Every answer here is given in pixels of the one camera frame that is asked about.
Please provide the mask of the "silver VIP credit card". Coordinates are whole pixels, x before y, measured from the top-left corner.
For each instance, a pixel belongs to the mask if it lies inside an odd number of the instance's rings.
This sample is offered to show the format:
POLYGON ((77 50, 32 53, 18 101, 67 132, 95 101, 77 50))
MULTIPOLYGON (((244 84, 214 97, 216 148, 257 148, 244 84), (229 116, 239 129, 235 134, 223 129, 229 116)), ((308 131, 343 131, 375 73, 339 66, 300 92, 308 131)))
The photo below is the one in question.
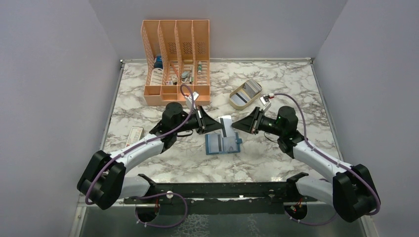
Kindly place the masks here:
POLYGON ((222 137, 233 137, 235 136, 235 131, 232 127, 232 117, 230 115, 224 115, 218 117, 219 122, 223 125, 221 129, 222 137))

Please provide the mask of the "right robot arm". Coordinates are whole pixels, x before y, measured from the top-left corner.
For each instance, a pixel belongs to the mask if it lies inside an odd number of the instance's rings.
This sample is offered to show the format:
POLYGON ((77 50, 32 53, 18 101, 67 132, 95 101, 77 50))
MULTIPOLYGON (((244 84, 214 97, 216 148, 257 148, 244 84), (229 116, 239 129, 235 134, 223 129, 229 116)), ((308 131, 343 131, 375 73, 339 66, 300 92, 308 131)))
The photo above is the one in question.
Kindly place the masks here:
POLYGON ((289 157, 307 164, 324 180, 300 173, 287 179, 286 197, 297 201, 313 197, 331 205, 346 222, 364 215, 375 215, 380 210, 380 199, 369 170, 364 165, 350 165, 318 149, 298 129, 294 108, 282 106, 276 119, 265 116, 256 107, 248 116, 232 123, 232 127, 249 134, 260 131, 277 135, 280 150, 289 157))

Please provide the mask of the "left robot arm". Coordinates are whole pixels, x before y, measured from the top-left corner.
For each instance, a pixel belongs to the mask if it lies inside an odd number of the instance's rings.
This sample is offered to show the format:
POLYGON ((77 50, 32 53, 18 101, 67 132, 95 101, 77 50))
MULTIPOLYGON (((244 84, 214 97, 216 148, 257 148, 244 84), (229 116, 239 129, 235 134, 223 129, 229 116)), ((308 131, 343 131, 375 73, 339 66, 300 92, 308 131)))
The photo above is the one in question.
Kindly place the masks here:
POLYGON ((202 106, 187 113, 181 104, 171 102, 161 120, 140 141, 116 152, 95 152, 77 183, 77 190, 84 194, 86 204, 95 204, 102 210, 125 197, 137 196, 142 202, 151 202, 155 189, 148 181, 126 178, 127 172, 168 150, 180 132, 195 130, 206 134, 222 128, 223 124, 211 118, 202 106))

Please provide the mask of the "blue leather card holder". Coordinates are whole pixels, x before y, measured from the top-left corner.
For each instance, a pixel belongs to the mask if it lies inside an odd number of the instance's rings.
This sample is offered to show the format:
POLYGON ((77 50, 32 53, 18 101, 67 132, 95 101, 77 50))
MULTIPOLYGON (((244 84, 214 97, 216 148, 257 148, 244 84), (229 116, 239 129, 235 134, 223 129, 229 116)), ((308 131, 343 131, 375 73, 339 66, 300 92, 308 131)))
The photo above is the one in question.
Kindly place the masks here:
POLYGON ((238 133, 235 136, 223 137, 213 133, 205 135, 206 155, 223 155, 240 153, 240 145, 243 143, 238 133))

